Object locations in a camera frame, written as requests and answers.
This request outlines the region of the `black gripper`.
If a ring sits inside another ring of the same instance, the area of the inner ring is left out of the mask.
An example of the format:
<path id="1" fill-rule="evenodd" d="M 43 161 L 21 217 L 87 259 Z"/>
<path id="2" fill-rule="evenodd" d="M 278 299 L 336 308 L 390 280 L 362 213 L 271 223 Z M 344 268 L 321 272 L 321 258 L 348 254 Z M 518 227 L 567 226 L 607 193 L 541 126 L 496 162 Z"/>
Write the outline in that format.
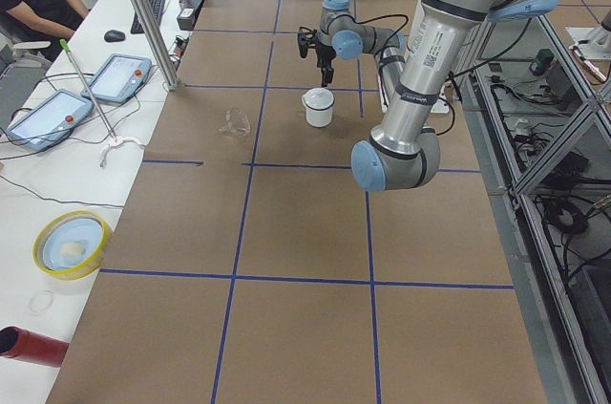
<path id="1" fill-rule="evenodd" d="M 321 87 L 331 84 L 334 76 L 332 61 L 335 58 L 335 51 L 331 46 L 318 43 L 315 47 L 317 56 L 317 67 L 321 70 Z"/>

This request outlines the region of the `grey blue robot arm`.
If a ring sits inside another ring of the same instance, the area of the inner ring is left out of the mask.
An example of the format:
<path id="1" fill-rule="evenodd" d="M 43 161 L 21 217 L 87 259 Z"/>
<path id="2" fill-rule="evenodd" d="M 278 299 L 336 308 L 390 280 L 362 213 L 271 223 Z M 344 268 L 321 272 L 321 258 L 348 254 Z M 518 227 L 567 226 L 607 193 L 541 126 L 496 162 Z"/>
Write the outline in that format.
<path id="1" fill-rule="evenodd" d="M 465 41 L 485 20 L 526 19 L 554 9 L 559 0 L 420 0 L 423 16 L 409 41 L 400 34 L 358 23 L 350 0 L 323 0 L 313 47 L 323 76 L 330 59 L 374 56 L 381 94 L 388 101 L 380 124 L 351 152 L 352 175 L 366 191 L 409 189 L 438 170 L 438 136 L 426 121 Z"/>

